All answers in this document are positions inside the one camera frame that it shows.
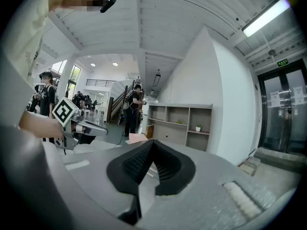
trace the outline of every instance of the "pink box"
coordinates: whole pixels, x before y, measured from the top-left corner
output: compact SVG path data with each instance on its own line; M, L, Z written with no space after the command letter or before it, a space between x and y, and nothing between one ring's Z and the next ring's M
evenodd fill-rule
M129 134L130 144L139 142L141 140L148 140L148 139L146 138L144 134L132 134L132 133Z

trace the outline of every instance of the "cable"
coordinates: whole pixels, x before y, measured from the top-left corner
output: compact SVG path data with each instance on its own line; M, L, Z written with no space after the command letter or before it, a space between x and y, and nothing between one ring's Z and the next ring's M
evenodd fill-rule
M122 140L123 137L124 137L124 128L125 128L125 125L123 125L123 133L122 133L122 135L121 135L121 138L120 138L119 143L117 143L113 148L115 148L116 146L118 146L118 145L121 143L121 140Z

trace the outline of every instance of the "pillar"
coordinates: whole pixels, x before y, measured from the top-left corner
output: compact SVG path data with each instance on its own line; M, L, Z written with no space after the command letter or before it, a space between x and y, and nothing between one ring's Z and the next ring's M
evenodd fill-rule
M57 89L57 94L58 94L59 99L65 96L66 86L67 86L69 77L71 76L73 65L75 64L77 58L78 56L74 54L74 55L69 56L67 59L67 62L61 74L61 77L59 79L59 84L58 84L58 89Z

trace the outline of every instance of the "white wall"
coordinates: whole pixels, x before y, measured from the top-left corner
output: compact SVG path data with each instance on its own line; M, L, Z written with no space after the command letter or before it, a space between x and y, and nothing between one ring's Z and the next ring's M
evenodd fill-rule
M76 63L75 65L81 69L81 72L80 72L80 75L78 77L77 84L75 87L75 94L78 91L80 91L82 94L88 95L89 91L85 88L85 86L86 86L86 81L88 79L88 76L91 73L88 69L86 69L85 67L82 67L80 64Z
M129 72L138 71L137 64L130 61L122 61L120 66L113 66L112 62L106 62L103 66L97 66L93 73L89 74L89 79L98 80L127 80Z
M85 90L87 91L103 91L103 92L110 92L110 87L101 87L101 86L85 86Z
M109 97L113 97L115 101L116 98L118 98L125 91L126 86L128 86L129 88L132 85L132 83L133 83L133 80L131 79L114 82L111 86Z
M185 59L161 89L158 100L162 103L213 104L207 151L217 153L223 124L223 90L217 57L206 28L195 38Z
M208 28L222 78L223 128L217 155L233 164L240 164L252 150L256 123L256 95L254 82L257 76L242 55L228 41Z
M159 102L211 104L207 151L238 165L258 144L256 74L225 38L203 28L159 93Z

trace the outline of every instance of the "cardboard box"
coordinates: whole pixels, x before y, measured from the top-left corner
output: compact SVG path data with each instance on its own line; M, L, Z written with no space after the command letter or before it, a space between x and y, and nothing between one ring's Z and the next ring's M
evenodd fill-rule
M151 139L154 135L154 125L147 125L145 136L147 139Z
M129 144L135 143L135 142L139 142L142 140L147 140L146 136L144 134L129 134Z

